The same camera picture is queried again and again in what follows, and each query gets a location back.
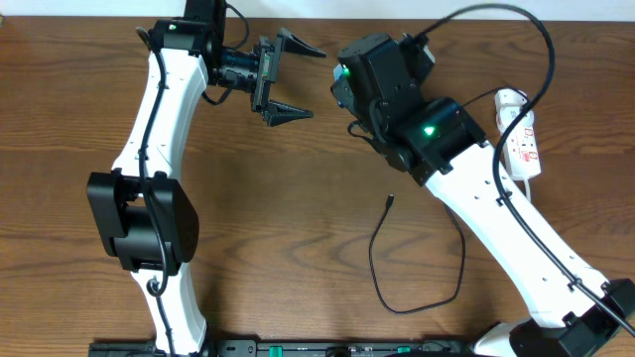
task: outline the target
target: black cable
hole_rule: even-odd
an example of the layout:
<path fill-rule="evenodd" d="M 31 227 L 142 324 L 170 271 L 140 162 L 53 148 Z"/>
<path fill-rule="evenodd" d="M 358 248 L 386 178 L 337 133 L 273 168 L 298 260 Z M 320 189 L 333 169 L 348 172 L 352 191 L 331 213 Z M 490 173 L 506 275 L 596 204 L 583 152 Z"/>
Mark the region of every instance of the black cable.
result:
<path fill-rule="evenodd" d="M 227 97 L 229 96 L 229 94 L 231 94 L 231 92 L 236 89 L 236 87 L 242 82 L 243 80 L 243 76 L 242 75 L 238 75 L 236 77 L 236 80 L 234 80 L 228 87 L 227 89 L 225 89 L 225 91 L 220 95 L 220 98 L 218 98 L 218 100 L 213 100 L 210 97 L 207 96 L 207 92 L 203 92 L 200 96 L 202 96 L 203 99 L 205 99 L 205 101 L 207 101 L 207 103 L 211 104 L 211 105 L 220 105 L 222 104 L 225 99 L 227 99 Z"/>
<path fill-rule="evenodd" d="M 172 340 L 172 329 L 170 328 L 170 323 L 168 322 L 166 311 L 163 309 L 163 302 L 161 301 L 161 297 L 157 297 L 157 307 L 159 308 L 159 315 L 161 316 L 163 325 L 166 328 L 166 337 L 168 337 L 168 348 L 170 349 L 170 356 L 176 356 L 177 353 L 175 352 L 175 342 Z"/>
<path fill-rule="evenodd" d="M 375 131 L 374 138 L 379 139 L 380 142 L 386 144 L 386 139 L 382 136 L 381 131 L 379 130 L 379 116 L 377 115 L 377 104 L 381 101 L 380 97 L 373 98 L 370 101 L 370 105 L 368 107 L 368 114 L 370 115 L 370 124 L 373 126 L 373 130 Z"/>
<path fill-rule="evenodd" d="M 520 224 L 523 230 L 527 233 L 529 238 L 538 246 L 538 248 L 540 248 L 541 251 L 543 251 L 543 253 L 552 261 L 552 263 L 554 263 L 554 265 L 563 273 L 563 275 L 567 277 L 567 279 L 569 279 L 569 281 L 571 282 L 570 286 L 578 288 L 583 294 L 585 294 L 589 299 L 591 299 L 597 305 L 597 307 L 599 307 L 602 311 L 608 314 L 617 324 L 622 326 L 628 333 L 630 333 L 633 337 L 635 337 L 635 329 L 633 328 L 633 326 L 631 326 L 631 324 L 628 323 L 628 321 L 626 321 L 623 317 L 619 316 L 608 305 L 606 305 L 600 299 L 600 297 L 598 297 L 593 291 L 591 291 L 587 286 L 585 286 L 584 283 L 582 282 L 582 279 L 576 277 L 563 264 L 563 262 L 561 262 L 560 259 L 558 259 L 558 257 L 556 257 L 556 255 L 545 245 L 545 243 L 538 237 L 538 235 L 532 230 L 532 228 L 529 226 L 529 224 L 527 224 L 525 219 L 523 219 L 522 215 L 518 212 L 516 207 L 513 205 L 513 203 L 507 196 L 505 192 L 505 187 L 503 186 L 503 182 L 500 177 L 500 159 L 503 153 L 503 147 L 505 145 L 505 142 L 509 138 L 514 128 L 516 128 L 516 126 L 523 120 L 525 115 L 527 115 L 527 113 L 529 113 L 529 111 L 532 110 L 536 106 L 536 104 L 538 104 L 538 102 L 543 97 L 543 95 L 545 95 L 554 77 L 554 70 L 556 67 L 556 50 L 554 49 L 554 43 L 552 42 L 551 36 L 549 35 L 549 32 L 545 28 L 545 25 L 543 25 L 543 23 L 540 20 L 538 20 L 538 18 L 536 18 L 534 15 L 532 15 L 528 11 L 521 9 L 517 6 L 506 5 L 506 4 L 481 4 L 481 5 L 468 6 L 466 8 L 463 8 L 451 13 L 450 15 L 432 24 L 427 29 L 423 30 L 421 33 L 417 35 L 417 38 L 420 39 L 421 37 L 426 36 L 428 33 L 437 29 L 441 25 L 446 24 L 447 22 L 449 22 L 452 18 L 456 16 L 459 16 L 466 12 L 482 10 L 482 9 L 508 10 L 508 11 L 512 11 L 512 12 L 525 16 L 532 22 L 532 24 L 534 24 L 534 26 L 536 26 L 538 31 L 541 33 L 541 35 L 543 36 L 543 39 L 545 40 L 545 44 L 547 45 L 547 49 L 549 51 L 549 69 L 547 70 L 547 76 L 545 78 L 545 82 L 543 83 L 542 88 L 540 89 L 538 94 L 536 94 L 536 96 L 529 101 L 529 103 L 527 103 L 521 108 L 521 111 L 518 114 L 518 116 L 514 119 L 514 121 L 512 121 L 512 123 L 509 125 L 507 130 L 503 133 L 494 151 L 494 157 L 492 160 L 492 171 L 494 174 L 494 183 L 496 183 L 496 189 L 498 190 L 498 193 L 500 194 L 500 199 L 504 202 L 507 209 L 509 209 L 509 212 L 512 214 L 514 219 L 516 219 L 518 224 Z"/>
<path fill-rule="evenodd" d="M 460 228 L 460 225 L 458 225 L 458 222 L 456 222 L 456 218 L 454 218 L 454 215 L 452 214 L 451 209 L 449 209 L 447 205 L 445 206 L 445 211 L 449 215 L 449 218 L 454 224 L 454 227 L 456 227 L 456 230 L 458 231 L 458 234 L 460 235 L 460 241 L 462 245 L 462 252 L 461 252 L 461 258 L 460 258 L 460 270 L 458 272 L 458 282 L 456 283 L 456 290 L 454 291 L 454 295 L 452 295 L 450 298 L 445 299 L 443 301 L 431 303 L 425 306 L 412 308 L 412 309 L 408 309 L 404 311 L 399 311 L 390 307 L 388 303 L 386 303 L 386 301 L 382 297 L 381 292 L 379 290 L 379 284 L 377 283 L 377 277 L 375 276 L 375 268 L 373 266 L 373 245 L 375 243 L 375 238 L 377 237 L 377 233 L 379 233 L 379 229 L 381 228 L 381 225 L 384 223 L 384 220 L 386 219 L 386 216 L 388 215 L 388 211 L 390 210 L 390 207 L 393 205 L 394 201 L 395 201 L 395 195 L 391 193 L 390 195 L 388 195 L 388 199 L 386 199 L 386 209 L 384 210 L 384 213 L 382 214 L 381 219 L 379 220 L 379 224 L 377 224 L 377 228 L 375 229 L 375 232 L 370 238 L 370 244 L 368 245 L 368 261 L 370 263 L 370 274 L 373 277 L 373 283 L 375 284 L 375 291 L 377 292 L 377 297 L 379 298 L 379 301 L 384 306 L 384 308 L 386 308 L 387 310 L 389 310 L 390 312 L 394 314 L 400 314 L 400 315 L 420 312 L 423 310 L 439 307 L 454 301 L 454 299 L 458 296 L 458 292 L 460 291 L 460 285 L 463 281 L 463 268 L 465 267 L 465 235 L 463 234 L 463 230 Z"/>
<path fill-rule="evenodd" d="M 348 128 L 346 129 L 346 131 L 348 132 L 348 135 L 350 135 L 353 138 L 364 139 L 364 141 L 366 143 L 368 143 L 368 144 L 370 144 L 372 146 L 373 145 L 372 144 L 372 139 L 370 139 L 369 137 L 364 136 L 364 135 L 359 135 L 359 134 L 353 133 L 353 129 L 355 127 L 359 127 L 359 126 L 361 126 L 361 122 L 359 120 L 352 121 L 350 124 L 348 124 Z"/>
<path fill-rule="evenodd" d="M 514 87 L 509 86 L 509 85 L 505 85 L 505 86 L 496 87 L 494 89 L 490 89 L 490 90 L 488 90 L 488 91 L 486 91 L 486 92 L 484 92 L 482 94 L 479 94 L 479 95 L 475 96 L 474 98 L 472 98 L 472 99 L 468 100 L 467 102 L 465 102 L 465 104 L 463 104 L 462 107 L 464 108 L 464 107 L 468 106 L 469 104 L 471 104 L 471 103 L 473 103 L 473 102 L 475 102 L 475 101 L 477 101 L 477 100 L 479 100 L 479 99 L 481 99 L 481 98 L 483 98 L 483 97 L 485 97 L 485 96 L 487 96 L 489 94 L 496 93 L 497 91 L 503 90 L 503 89 L 511 89 L 511 90 L 515 91 L 516 93 L 518 93 L 523 98 L 525 98 L 525 100 L 527 100 L 529 102 L 529 97 L 527 96 L 527 94 L 523 93 L 520 89 L 514 88 Z"/>
<path fill-rule="evenodd" d="M 242 16 L 240 11 L 236 10 L 236 8 L 233 7 L 233 5 L 226 4 L 226 6 L 227 8 L 231 9 L 236 15 L 238 15 L 238 17 L 240 18 L 240 20 L 242 20 L 243 23 L 245 23 L 245 37 L 242 39 L 242 41 L 238 45 L 234 47 L 230 47 L 230 49 L 232 50 L 238 50 L 247 43 L 247 40 L 249 40 L 249 21 L 247 21 L 247 19 L 245 19 L 245 17 Z"/>
<path fill-rule="evenodd" d="M 150 112 L 150 118 L 148 119 L 148 124 L 146 124 L 146 129 L 143 133 L 143 139 L 141 140 L 141 148 L 139 149 L 139 182 L 141 184 L 141 191 L 143 193 L 143 199 L 146 203 L 146 208 L 148 209 L 148 214 L 150 216 L 150 221 L 155 229 L 157 235 L 157 242 L 159 244 L 159 250 L 161 251 L 161 264 L 162 264 L 162 280 L 159 283 L 156 279 L 151 279 L 146 284 L 146 290 L 148 294 L 152 297 L 156 298 L 157 305 L 159 306 L 159 314 L 161 315 L 161 320 L 166 328 L 166 335 L 168 336 L 168 343 L 170 345 L 170 356 L 175 356 L 174 351 L 174 342 L 172 340 L 172 329 L 170 328 L 170 324 L 168 323 L 168 318 L 166 317 L 166 312 L 163 309 L 163 303 L 161 301 L 161 295 L 166 291 L 168 287 L 168 253 L 166 249 L 166 242 L 164 240 L 163 234 L 161 232 L 161 227 L 159 226 L 159 219 L 157 218 L 157 212 L 155 211 L 154 203 L 152 201 L 152 193 L 151 188 L 146 180 L 146 160 L 148 158 L 147 149 L 148 149 L 148 141 L 150 140 L 150 134 L 152 133 L 152 127 L 154 125 L 155 119 L 157 118 L 157 112 L 159 111 L 159 106 L 161 105 L 161 100 L 163 98 L 163 93 L 166 89 L 166 65 L 163 62 L 163 57 L 161 56 L 161 49 L 154 40 L 148 36 L 148 33 L 143 31 L 140 34 L 142 39 L 147 41 L 147 45 L 150 45 L 152 53 L 155 55 L 157 59 L 157 65 L 159 66 L 159 72 L 161 77 L 159 79 L 157 97 L 155 98 L 155 103 L 152 106 L 152 111 Z"/>

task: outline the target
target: white wall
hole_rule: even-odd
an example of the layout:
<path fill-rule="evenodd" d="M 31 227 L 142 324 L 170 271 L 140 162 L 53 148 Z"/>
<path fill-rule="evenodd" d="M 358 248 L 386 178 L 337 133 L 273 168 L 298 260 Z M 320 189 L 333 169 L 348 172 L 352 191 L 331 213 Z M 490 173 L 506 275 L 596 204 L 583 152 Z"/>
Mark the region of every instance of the white wall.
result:
<path fill-rule="evenodd" d="M 246 17 L 436 19 L 484 0 L 229 0 Z M 635 0 L 508 0 L 542 20 L 635 21 Z M 181 16 L 186 0 L 0 0 L 5 16 Z M 480 11 L 465 19 L 519 19 Z"/>

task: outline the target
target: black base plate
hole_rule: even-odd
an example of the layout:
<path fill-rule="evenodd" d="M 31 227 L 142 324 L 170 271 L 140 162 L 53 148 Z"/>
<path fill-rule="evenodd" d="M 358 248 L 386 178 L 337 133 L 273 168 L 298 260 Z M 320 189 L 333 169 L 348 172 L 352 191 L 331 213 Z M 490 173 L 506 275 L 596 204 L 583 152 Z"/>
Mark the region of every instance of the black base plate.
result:
<path fill-rule="evenodd" d="M 420 343 L 403 342 L 255 342 L 252 340 L 217 341 L 211 349 L 189 357 L 387 357 L 398 353 L 430 357 L 474 356 L 468 345 L 455 340 L 426 340 Z M 154 342 L 92 343 L 88 357 L 165 356 L 155 351 Z"/>

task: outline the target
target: power strip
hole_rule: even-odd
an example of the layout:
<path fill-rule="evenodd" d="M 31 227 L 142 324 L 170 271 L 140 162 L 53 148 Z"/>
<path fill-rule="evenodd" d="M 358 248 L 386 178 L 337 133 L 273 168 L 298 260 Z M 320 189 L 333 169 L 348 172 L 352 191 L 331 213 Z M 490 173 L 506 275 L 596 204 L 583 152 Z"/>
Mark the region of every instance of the power strip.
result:
<path fill-rule="evenodd" d="M 502 89 L 494 96 L 496 103 L 496 126 L 502 135 L 520 113 L 521 107 L 527 100 L 512 89 Z M 503 148 L 505 168 L 513 180 L 525 183 L 527 198 L 529 193 L 528 180 L 541 172 L 536 132 L 534 131 L 534 112 L 527 113 L 525 118 L 510 134 Z"/>

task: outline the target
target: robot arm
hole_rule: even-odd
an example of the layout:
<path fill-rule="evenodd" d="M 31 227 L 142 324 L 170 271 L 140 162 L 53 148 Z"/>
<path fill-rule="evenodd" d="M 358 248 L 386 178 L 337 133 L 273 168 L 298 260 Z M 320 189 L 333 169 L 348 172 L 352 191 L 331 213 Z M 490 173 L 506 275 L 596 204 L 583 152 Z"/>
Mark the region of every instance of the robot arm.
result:
<path fill-rule="evenodd" d="M 494 184 L 494 149 L 476 122 L 453 99 L 424 99 L 420 86 L 435 64 L 427 43 L 425 36 L 406 35 L 398 43 L 374 34 L 351 44 L 338 55 L 334 97 L 391 167 L 409 173 L 461 217 L 521 293 L 532 318 L 494 328 L 475 353 L 592 354 L 619 325 L 572 285 L 511 215 Z M 608 282 L 563 241 L 504 169 L 500 173 L 507 197 L 544 245 L 604 304 L 630 316 L 633 283 Z"/>
<path fill-rule="evenodd" d="M 206 323 L 193 293 L 189 261 L 198 240 L 198 218 L 181 188 L 183 154 L 198 99 L 208 84 L 251 94 L 252 111 L 261 113 L 269 126 L 313 113 L 269 99 L 277 80 L 282 52 L 325 57 L 281 29 L 276 41 L 262 37 L 251 53 L 222 45 L 226 4 L 224 0 L 189 0 L 183 18 L 160 20 L 142 40 L 158 47 L 165 68 L 165 87 L 151 128 L 146 158 L 139 157 L 144 132 L 155 105 L 161 68 L 150 54 L 146 92 L 128 141 L 115 160 L 110 174 L 92 173 L 88 200 L 106 252 L 118 257 L 122 268 L 140 285 L 157 328 L 156 347 L 178 355 L 197 354 L 205 340 Z M 206 95 L 207 101 L 213 102 Z M 141 196 L 139 160 L 145 159 L 149 186 L 154 198 L 156 224 L 167 252 L 165 267 L 155 225 L 147 207 L 128 204 Z M 163 271 L 170 277 L 161 299 L 147 291 L 149 281 L 163 283 Z"/>

